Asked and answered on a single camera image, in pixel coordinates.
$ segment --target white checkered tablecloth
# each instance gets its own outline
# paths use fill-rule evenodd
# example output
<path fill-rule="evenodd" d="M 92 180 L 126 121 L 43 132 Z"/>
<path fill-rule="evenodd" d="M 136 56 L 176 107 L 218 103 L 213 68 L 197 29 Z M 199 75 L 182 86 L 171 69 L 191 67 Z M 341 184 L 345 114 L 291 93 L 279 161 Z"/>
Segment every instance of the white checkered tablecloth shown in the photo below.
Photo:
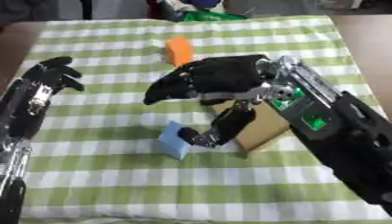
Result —
<path fill-rule="evenodd" d="M 163 49 L 179 34 L 190 40 L 196 59 L 299 56 L 382 113 L 328 17 L 51 22 L 20 73 L 41 60 L 72 56 L 86 91 L 66 90 L 52 99 L 34 138 L 24 223 L 390 222 L 290 132 L 248 159 L 238 156 L 235 143 L 193 147 L 183 161 L 162 154 L 156 139 L 170 120 L 206 130 L 213 116 L 195 100 L 143 105 L 147 87 L 174 68 Z"/>

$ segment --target green object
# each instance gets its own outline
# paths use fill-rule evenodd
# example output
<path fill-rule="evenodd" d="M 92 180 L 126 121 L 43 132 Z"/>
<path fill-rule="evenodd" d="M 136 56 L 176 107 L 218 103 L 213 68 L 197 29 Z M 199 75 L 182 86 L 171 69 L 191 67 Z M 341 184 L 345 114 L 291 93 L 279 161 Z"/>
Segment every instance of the green object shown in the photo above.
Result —
<path fill-rule="evenodd" d="M 274 100 L 271 103 L 278 109 L 278 110 L 285 110 L 293 103 L 295 103 L 298 99 L 300 99 L 305 93 L 301 90 L 301 88 L 297 87 L 294 89 L 294 95 L 288 101 L 281 101 L 281 100 Z"/>
<path fill-rule="evenodd" d="M 304 115 L 302 120 L 312 129 L 320 130 L 326 126 L 326 121 L 318 115 Z"/>
<path fill-rule="evenodd" d="M 210 10 L 189 11 L 184 17 L 184 21 L 222 21 L 222 20 L 240 20 L 247 19 L 244 16 L 237 16 L 228 13 L 219 13 Z"/>
<path fill-rule="evenodd" d="M 137 223 L 132 219 L 137 217 L 157 219 L 145 222 L 157 224 L 390 223 L 380 208 L 369 211 L 290 132 L 247 159 L 234 141 L 215 150 L 192 148 L 181 162 L 161 154 L 156 139 L 170 120 L 208 130 L 213 118 L 196 100 L 143 104 L 150 84 L 174 69 L 161 52 L 165 41 L 177 35 L 193 43 L 197 59 L 298 53 L 309 66 L 328 71 L 324 75 L 334 85 L 351 85 L 354 94 L 379 105 L 363 77 L 350 73 L 357 68 L 328 17 L 265 17 L 211 26 L 157 20 L 50 22 L 20 72 L 37 61 L 69 55 L 83 73 L 86 90 L 61 91 L 52 98 L 32 139 L 26 175 L 24 217 L 37 221 L 21 223 L 53 224 L 52 217 L 59 217 L 57 222 L 71 224 L 64 220 L 68 216 L 102 224 Z M 385 222 L 380 220 L 384 215 Z"/>

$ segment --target robotic hand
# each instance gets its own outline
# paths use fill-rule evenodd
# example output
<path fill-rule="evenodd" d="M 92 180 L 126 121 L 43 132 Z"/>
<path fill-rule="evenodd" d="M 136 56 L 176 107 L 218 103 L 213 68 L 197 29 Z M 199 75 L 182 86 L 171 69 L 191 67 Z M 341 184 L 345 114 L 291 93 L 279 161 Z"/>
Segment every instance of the robotic hand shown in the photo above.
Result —
<path fill-rule="evenodd" d="M 235 103 L 206 133 L 181 129 L 178 136 L 189 144 L 227 143 L 255 119 L 250 105 L 266 102 L 338 179 L 392 216 L 391 124 L 348 92 L 334 89 L 301 60 L 251 55 L 191 62 L 153 83 L 144 103 L 193 97 L 203 105 Z"/>
<path fill-rule="evenodd" d="M 250 103 L 258 104 L 274 95 L 281 99 L 293 95 L 293 89 L 272 74 L 260 75 L 264 61 L 268 61 L 264 55 L 250 55 L 188 63 L 152 84 L 144 103 L 194 97 L 199 97 L 202 105 L 235 100 L 234 106 L 223 111 L 207 132 L 183 128 L 178 133 L 189 144 L 210 148 L 226 144 L 255 120 L 256 112 Z"/>
<path fill-rule="evenodd" d="M 70 57 L 38 63 L 15 80 L 0 101 L 0 221 L 18 223 L 25 196 L 23 176 L 50 99 L 63 88 L 83 91 L 81 73 L 67 66 Z"/>

